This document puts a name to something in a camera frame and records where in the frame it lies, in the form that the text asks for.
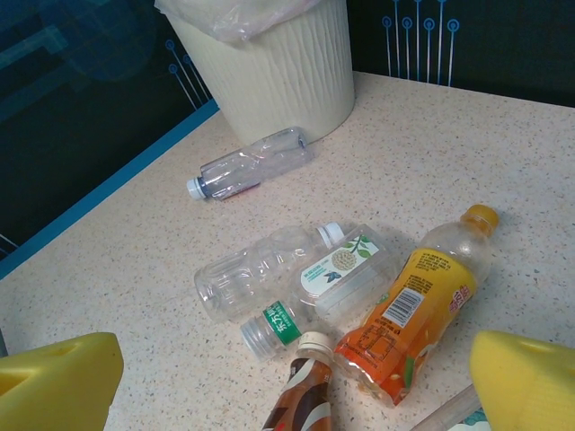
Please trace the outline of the green neck band bottle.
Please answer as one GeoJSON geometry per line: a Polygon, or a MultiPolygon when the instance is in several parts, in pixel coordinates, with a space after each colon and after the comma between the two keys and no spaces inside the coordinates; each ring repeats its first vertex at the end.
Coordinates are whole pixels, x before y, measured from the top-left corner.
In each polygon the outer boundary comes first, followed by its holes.
{"type": "Polygon", "coordinates": [[[292,273],[286,293],[241,326],[243,341],[257,359],[269,360],[307,332],[354,320],[388,291],[399,271],[383,234],[360,224],[292,273]]]}

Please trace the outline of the clear plastic bin liner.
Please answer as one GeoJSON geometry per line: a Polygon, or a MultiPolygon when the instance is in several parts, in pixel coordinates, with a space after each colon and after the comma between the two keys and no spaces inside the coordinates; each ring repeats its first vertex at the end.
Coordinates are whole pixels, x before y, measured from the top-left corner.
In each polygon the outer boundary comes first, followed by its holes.
{"type": "Polygon", "coordinates": [[[155,0],[155,7],[223,42],[248,40],[322,0],[155,0]]]}

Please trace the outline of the brown label drink bottle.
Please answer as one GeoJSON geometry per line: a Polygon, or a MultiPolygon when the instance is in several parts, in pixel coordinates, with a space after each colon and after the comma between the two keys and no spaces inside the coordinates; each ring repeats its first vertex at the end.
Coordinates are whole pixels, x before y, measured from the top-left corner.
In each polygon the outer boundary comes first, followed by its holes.
{"type": "Polygon", "coordinates": [[[296,359],[261,431],[332,431],[332,341],[308,331],[298,342],[296,359]]]}

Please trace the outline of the crushed clear bottle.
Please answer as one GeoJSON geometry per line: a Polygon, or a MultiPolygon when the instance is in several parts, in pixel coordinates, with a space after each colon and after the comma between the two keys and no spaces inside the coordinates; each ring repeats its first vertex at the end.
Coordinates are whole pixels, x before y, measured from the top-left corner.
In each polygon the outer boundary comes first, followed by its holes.
{"type": "Polygon", "coordinates": [[[230,198],[308,163],[307,146],[302,128],[281,130],[203,165],[187,190],[195,200],[230,198]]]}

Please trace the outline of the cream plastic waste bin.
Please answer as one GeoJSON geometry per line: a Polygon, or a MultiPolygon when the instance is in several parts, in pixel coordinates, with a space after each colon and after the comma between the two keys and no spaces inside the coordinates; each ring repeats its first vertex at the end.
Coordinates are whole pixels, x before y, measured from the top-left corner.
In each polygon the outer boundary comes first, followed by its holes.
{"type": "Polygon", "coordinates": [[[223,42],[166,16],[238,139],[300,127],[313,142],[354,102],[346,0],[322,0],[248,40],[223,42]]]}

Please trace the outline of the clear bottle white cap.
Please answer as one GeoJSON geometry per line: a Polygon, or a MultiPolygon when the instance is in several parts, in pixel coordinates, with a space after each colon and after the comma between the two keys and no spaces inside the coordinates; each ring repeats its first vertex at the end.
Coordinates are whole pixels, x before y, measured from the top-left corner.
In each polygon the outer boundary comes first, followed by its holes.
{"type": "Polygon", "coordinates": [[[351,221],[279,228],[253,244],[200,268],[194,283],[208,316],[233,321],[284,289],[292,273],[335,247],[351,221]]]}

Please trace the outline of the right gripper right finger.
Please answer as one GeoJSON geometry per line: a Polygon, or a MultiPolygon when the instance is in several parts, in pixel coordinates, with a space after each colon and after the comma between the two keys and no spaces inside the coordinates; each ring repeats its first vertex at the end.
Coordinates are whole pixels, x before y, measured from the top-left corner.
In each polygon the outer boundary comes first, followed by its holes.
{"type": "Polygon", "coordinates": [[[491,431],[575,431],[575,348],[483,330],[469,368],[491,431]]]}

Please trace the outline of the yellow label juice bottle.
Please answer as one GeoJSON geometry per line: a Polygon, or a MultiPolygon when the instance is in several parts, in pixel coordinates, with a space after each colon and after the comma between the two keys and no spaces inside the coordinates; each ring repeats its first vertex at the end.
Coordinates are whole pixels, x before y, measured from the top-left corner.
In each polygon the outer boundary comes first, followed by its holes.
{"type": "Polygon", "coordinates": [[[498,224],[494,209],[473,205],[430,230],[388,292],[340,339],[334,359],[363,391],[388,405],[409,394],[447,327],[489,275],[498,224]]]}

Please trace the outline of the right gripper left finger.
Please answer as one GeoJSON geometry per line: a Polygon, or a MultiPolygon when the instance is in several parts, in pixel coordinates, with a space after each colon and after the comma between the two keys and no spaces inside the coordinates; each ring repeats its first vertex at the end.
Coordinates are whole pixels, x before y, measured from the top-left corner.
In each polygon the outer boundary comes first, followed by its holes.
{"type": "Polygon", "coordinates": [[[103,431],[123,369],[109,332],[0,358],[0,431],[103,431]]]}

